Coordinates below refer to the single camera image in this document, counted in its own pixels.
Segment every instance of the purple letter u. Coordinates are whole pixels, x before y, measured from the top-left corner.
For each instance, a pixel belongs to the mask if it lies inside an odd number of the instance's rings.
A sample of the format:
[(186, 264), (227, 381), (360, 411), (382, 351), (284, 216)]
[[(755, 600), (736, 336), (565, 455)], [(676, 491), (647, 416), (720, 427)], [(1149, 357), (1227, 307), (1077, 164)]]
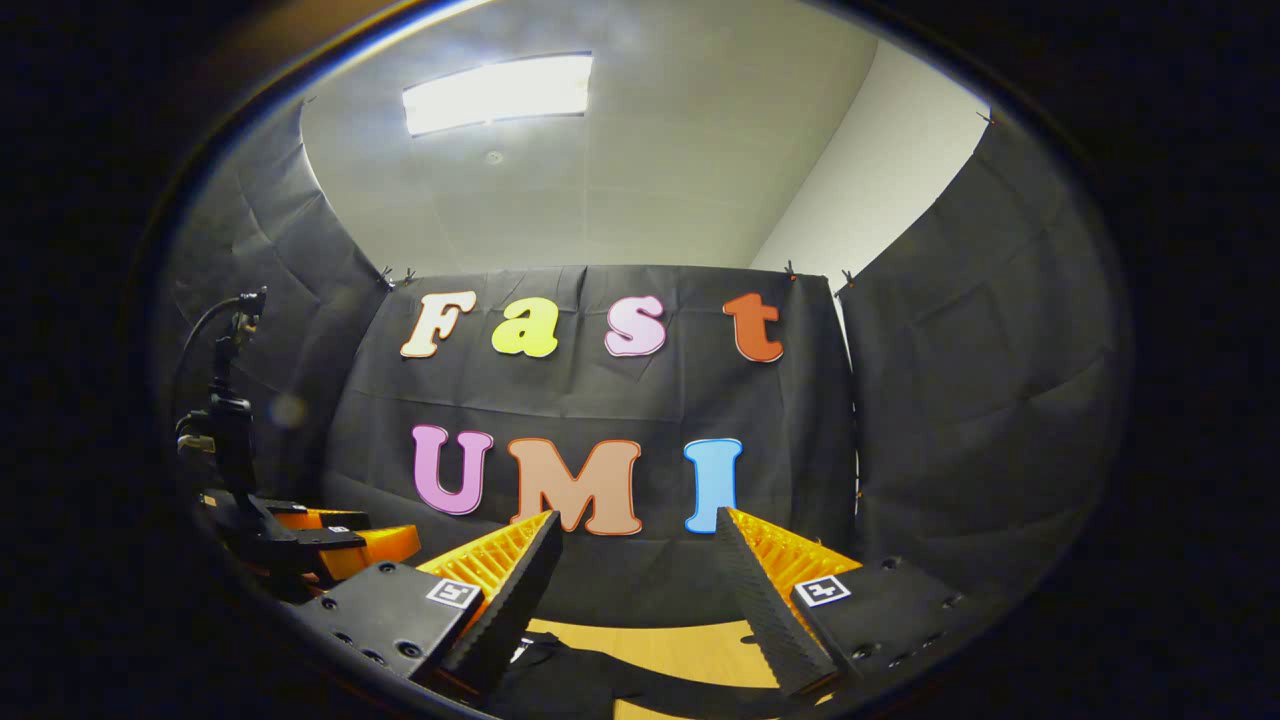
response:
[(480, 506), (484, 492), (484, 455), (493, 447), (488, 433), (458, 433), (462, 446), (462, 489), (445, 492), (440, 487), (440, 447), (449, 439), (444, 428), (417, 425), (413, 428), (413, 484), (422, 501), (440, 512), (466, 515)]

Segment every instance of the fluorescent light panel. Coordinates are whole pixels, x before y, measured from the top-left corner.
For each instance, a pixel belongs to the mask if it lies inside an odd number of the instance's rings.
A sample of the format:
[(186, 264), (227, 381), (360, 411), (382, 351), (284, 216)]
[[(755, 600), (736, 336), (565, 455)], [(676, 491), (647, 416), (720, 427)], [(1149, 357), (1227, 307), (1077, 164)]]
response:
[(535, 115), (586, 113), (591, 55), (549, 55), (484, 65), (404, 91), (410, 135)]

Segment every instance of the foam letter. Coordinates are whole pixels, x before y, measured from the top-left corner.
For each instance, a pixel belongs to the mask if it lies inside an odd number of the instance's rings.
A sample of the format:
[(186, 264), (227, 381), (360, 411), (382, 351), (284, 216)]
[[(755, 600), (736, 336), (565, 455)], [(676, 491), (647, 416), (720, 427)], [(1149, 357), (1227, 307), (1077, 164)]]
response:
[(643, 524), (631, 507), (631, 466), (640, 457), (640, 445), (627, 439), (600, 442), (582, 464), (577, 478), (570, 474), (559, 451), (548, 439), (521, 438), (507, 446), (520, 464), (520, 514), (512, 523), (543, 511), (543, 500), (561, 511), (566, 533), (577, 528), (586, 503), (594, 501), (586, 532), (595, 536), (630, 536)]
[(445, 492), (440, 487), (440, 447), (449, 433), (435, 425), (413, 428), (413, 484), (422, 501), (440, 512), (466, 515), (480, 506), (484, 493), (484, 456), (493, 447), (493, 437), (486, 433), (458, 433), (462, 446), (462, 489)]
[(458, 310), (470, 313), (476, 306), (475, 291), (466, 292), (433, 292), (422, 296), (422, 311), (413, 325), (413, 333), (408, 336), (408, 342), (401, 346), (401, 355), (404, 357), (430, 357), (435, 355), (435, 332), (440, 331), (440, 340), (449, 337), (453, 325), (458, 322)]
[(618, 300), (609, 307), (604, 347), (616, 357), (653, 355), (667, 342), (667, 328), (654, 320), (660, 315), (662, 301), (652, 295)]
[(764, 322), (776, 322), (778, 309), (765, 305), (760, 293), (749, 292), (724, 304), (724, 314), (733, 315), (733, 341), (742, 357), (756, 363), (773, 363), (782, 357), (782, 343), (773, 342), (764, 332)]
[(733, 465), (742, 443), (733, 438), (695, 439), (685, 446), (685, 457), (694, 462), (694, 516), (685, 520), (690, 533), (714, 533), (716, 510), (737, 507), (733, 491)]
[(545, 297), (517, 300), (507, 306), (502, 316), (507, 322), (493, 331), (493, 348), (498, 352), (545, 357), (559, 345), (556, 340), (559, 307)]

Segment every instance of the screw hole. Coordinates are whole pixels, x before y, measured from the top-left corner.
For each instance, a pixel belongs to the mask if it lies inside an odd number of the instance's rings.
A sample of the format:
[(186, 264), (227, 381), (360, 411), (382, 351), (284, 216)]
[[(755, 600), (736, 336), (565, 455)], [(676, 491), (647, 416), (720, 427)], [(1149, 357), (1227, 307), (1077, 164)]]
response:
[(850, 657), (852, 657), (854, 660), (864, 660), (867, 657), (876, 655), (877, 651), (879, 651), (879, 643), (860, 644), (854, 648), (854, 652), (850, 653)]

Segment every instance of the white wall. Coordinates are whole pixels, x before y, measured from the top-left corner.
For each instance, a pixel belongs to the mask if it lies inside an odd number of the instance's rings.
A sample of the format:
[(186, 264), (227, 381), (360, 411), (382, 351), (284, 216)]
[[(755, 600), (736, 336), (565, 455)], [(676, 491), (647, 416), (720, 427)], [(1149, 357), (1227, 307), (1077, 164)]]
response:
[(973, 155), (986, 102), (882, 40), (867, 79), (751, 268), (858, 274), (937, 200)]

